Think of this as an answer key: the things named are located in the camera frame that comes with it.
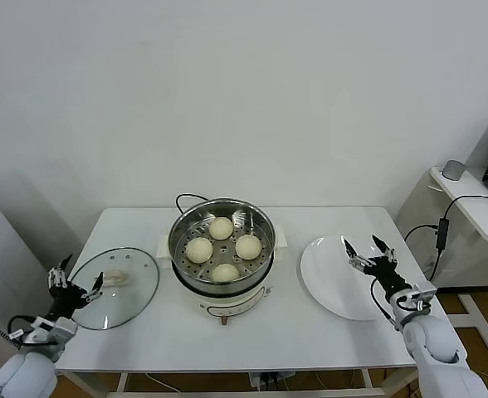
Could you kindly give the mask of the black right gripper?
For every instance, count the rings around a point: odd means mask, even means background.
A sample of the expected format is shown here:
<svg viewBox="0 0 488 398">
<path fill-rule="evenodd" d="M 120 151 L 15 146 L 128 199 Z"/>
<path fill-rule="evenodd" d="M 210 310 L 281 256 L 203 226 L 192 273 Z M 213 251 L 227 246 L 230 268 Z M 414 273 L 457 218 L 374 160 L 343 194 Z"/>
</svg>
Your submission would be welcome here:
<svg viewBox="0 0 488 398">
<path fill-rule="evenodd" d="M 396 261 L 395 249 L 390 248 L 375 235 L 372 235 L 372 239 L 381 255 L 374 256 L 371 260 L 358 255 L 355 248 L 346 239 L 343 239 L 349 264 L 355 269 L 363 269 L 366 275 L 376 278 L 386 297 L 392 297 L 405 289 L 411 289 L 412 286 L 396 272 L 398 262 Z"/>
</svg>

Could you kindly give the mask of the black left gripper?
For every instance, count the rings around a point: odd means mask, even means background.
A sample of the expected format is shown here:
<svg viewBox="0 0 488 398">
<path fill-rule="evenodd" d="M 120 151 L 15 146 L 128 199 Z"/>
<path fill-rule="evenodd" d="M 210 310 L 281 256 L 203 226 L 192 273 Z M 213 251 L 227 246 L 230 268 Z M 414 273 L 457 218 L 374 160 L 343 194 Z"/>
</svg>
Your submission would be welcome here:
<svg viewBox="0 0 488 398">
<path fill-rule="evenodd" d="M 72 255 L 68 255 L 48 271 L 48 289 L 53 298 L 52 306 L 47 313 L 48 319 L 70 319 L 77 309 L 84 308 L 87 302 L 95 301 L 102 295 L 103 272 L 99 273 L 89 292 L 74 284 L 67 285 L 65 271 L 71 257 Z"/>
</svg>

